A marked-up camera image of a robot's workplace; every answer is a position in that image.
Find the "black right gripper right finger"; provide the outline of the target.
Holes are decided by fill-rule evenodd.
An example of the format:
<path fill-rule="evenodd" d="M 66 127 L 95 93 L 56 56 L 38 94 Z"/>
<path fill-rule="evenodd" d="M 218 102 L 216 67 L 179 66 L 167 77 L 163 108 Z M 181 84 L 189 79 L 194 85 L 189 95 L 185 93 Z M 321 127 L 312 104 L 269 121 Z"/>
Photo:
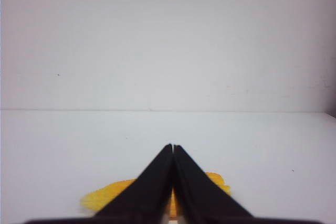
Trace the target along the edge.
<path fill-rule="evenodd" d="M 174 145 L 176 213 L 184 219 L 252 219 L 254 216 L 210 180 L 180 145 Z"/>

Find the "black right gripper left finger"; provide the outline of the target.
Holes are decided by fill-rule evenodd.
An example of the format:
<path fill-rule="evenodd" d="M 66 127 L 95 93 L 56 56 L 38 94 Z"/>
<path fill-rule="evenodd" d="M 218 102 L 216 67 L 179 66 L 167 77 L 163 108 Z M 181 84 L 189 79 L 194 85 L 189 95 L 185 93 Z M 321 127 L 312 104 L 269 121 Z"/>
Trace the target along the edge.
<path fill-rule="evenodd" d="M 164 219 L 172 192 L 172 176 L 173 147 L 168 144 L 140 176 L 94 218 Z"/>

